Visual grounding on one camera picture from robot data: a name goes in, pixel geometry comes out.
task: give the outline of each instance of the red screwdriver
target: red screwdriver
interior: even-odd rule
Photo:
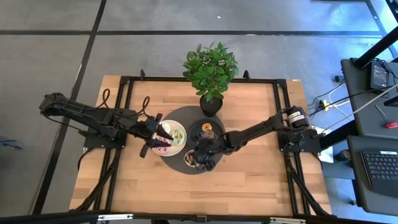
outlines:
[[[378,107],[378,105],[374,105],[377,110],[380,112],[381,116],[386,120],[387,124],[385,125],[385,128],[398,128],[398,121],[391,121],[387,115]]]

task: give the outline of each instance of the round black mat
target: round black mat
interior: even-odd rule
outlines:
[[[223,132],[225,132],[223,123],[220,121],[220,119],[217,116],[214,116],[212,118],[206,117],[199,106],[184,106],[182,108],[179,108],[173,112],[171,112],[169,115],[167,115],[164,120],[167,119],[171,119],[174,121],[179,122],[186,130],[187,132],[187,143],[185,145],[185,147],[176,155],[174,156],[161,156],[162,160],[172,169],[179,171],[181,173],[184,174],[201,174],[203,172],[206,172],[205,170],[200,171],[197,170],[194,167],[190,167],[188,166],[185,162],[184,162],[184,156],[185,154],[191,150],[194,149],[196,144],[194,143],[194,141],[196,141],[195,139],[190,139],[188,133],[189,130],[191,128],[191,126],[199,120],[202,120],[200,122],[209,122],[212,126],[212,130],[216,133],[216,134],[221,134]],[[218,154],[215,155],[213,157],[214,161],[217,162],[220,161],[221,157],[223,155],[222,154]]]

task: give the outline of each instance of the white plate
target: white plate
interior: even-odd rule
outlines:
[[[179,144],[178,146],[152,148],[152,150],[160,156],[174,156],[177,153],[179,153],[184,148],[185,144],[187,143],[187,132],[186,132],[185,128],[180,123],[178,123],[176,121],[165,120],[162,122],[168,123],[170,125],[170,127],[171,127],[170,133],[173,133],[173,131],[175,129],[181,130],[182,133],[184,134],[183,143]],[[162,138],[162,137],[158,137],[158,136],[156,136],[156,134],[155,134],[154,138],[161,139],[162,141],[167,141],[168,143],[171,143],[170,140]]]

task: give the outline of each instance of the wooden table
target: wooden table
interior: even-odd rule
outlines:
[[[105,76],[97,105],[105,88],[111,90],[108,105],[114,105],[120,76]],[[291,105],[306,107],[300,80],[287,80]],[[190,82],[136,81],[130,109],[140,110],[150,96],[146,112],[166,117],[183,106],[199,106],[199,96]],[[223,107],[217,116],[226,131],[246,129],[276,114],[272,85],[230,83]],[[223,156],[215,169],[199,175],[182,174],[169,168],[160,156],[149,151],[139,157],[144,141],[129,135],[121,153],[112,212],[173,213],[207,215],[278,215],[290,216],[289,189],[283,155],[277,134],[270,133],[253,141],[230,156]],[[93,190],[100,176],[104,149],[91,151],[82,160],[70,208],[76,208]],[[305,183],[317,202],[331,212],[322,170],[317,158],[301,153]],[[103,190],[100,208],[108,187]],[[302,199],[296,186],[298,207]]]

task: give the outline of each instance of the plate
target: plate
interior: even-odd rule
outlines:
[[[169,147],[157,147],[157,148],[152,148],[152,150],[160,156],[174,156],[177,153],[179,153],[184,148],[185,144],[187,143],[187,132],[186,132],[185,128],[180,123],[178,123],[176,121],[165,120],[162,122],[170,125],[170,135],[172,137],[174,135],[175,130],[179,130],[180,134],[183,135],[183,141],[179,145],[172,145]],[[158,137],[156,135],[154,138],[171,144],[171,141],[168,139]]]

